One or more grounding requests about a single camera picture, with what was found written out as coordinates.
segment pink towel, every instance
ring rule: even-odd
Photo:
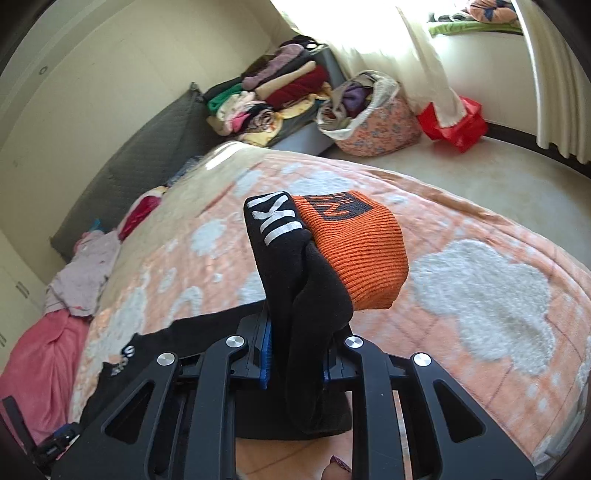
[[[276,73],[281,67],[292,61],[304,50],[304,47],[297,43],[290,43],[284,45],[279,49],[279,53],[275,55],[267,66],[253,77],[246,77],[242,81],[242,88],[245,90],[254,90],[260,83],[267,80],[271,75]]]
[[[248,114],[248,112],[242,112],[242,113],[239,113],[234,118],[232,118],[232,131],[238,132],[242,128],[242,124],[244,123],[244,120],[248,119],[249,116],[250,115]]]
[[[0,399],[16,399],[38,444],[68,421],[89,325],[67,309],[48,313],[19,338],[0,375]]]

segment white curtain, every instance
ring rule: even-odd
[[[378,70],[402,84],[415,114],[430,102],[450,127],[466,111],[450,88],[416,0],[272,0],[304,35],[327,43],[345,75]]]
[[[537,144],[591,160],[591,82],[563,36],[531,0],[513,0],[534,69]]]

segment tiled floor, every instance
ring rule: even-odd
[[[362,158],[332,147],[324,154],[394,170],[448,190],[552,240],[591,268],[591,179],[543,155],[490,138],[460,154],[428,138]]]

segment lavender shirt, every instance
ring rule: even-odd
[[[279,49],[279,53],[275,55],[267,66],[259,73],[252,77],[245,77],[242,81],[242,88],[245,90],[254,90],[260,83],[276,73],[281,67],[292,61],[304,50],[304,47],[297,43],[290,43]]]

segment pink cloth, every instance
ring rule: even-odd
[[[47,287],[44,313],[68,308],[77,317],[94,315],[119,255],[117,232],[95,230],[77,244],[76,255]]]
[[[233,132],[240,131],[240,129],[242,128],[242,124],[244,123],[244,120],[246,120],[248,117],[249,117],[248,112],[244,112],[244,113],[239,113],[237,116],[232,118],[232,131]]]
[[[279,53],[275,55],[267,66],[262,69],[259,73],[252,77],[246,77],[242,81],[242,88],[245,90],[253,90],[255,89],[260,83],[267,80],[271,75],[279,71],[279,69],[294,58],[296,58],[301,52],[304,50],[304,47],[298,45],[297,43],[290,43],[289,45],[284,45],[279,49]]]
[[[48,313],[19,338],[0,375],[0,399],[16,399],[36,443],[68,421],[89,325],[66,309]]]

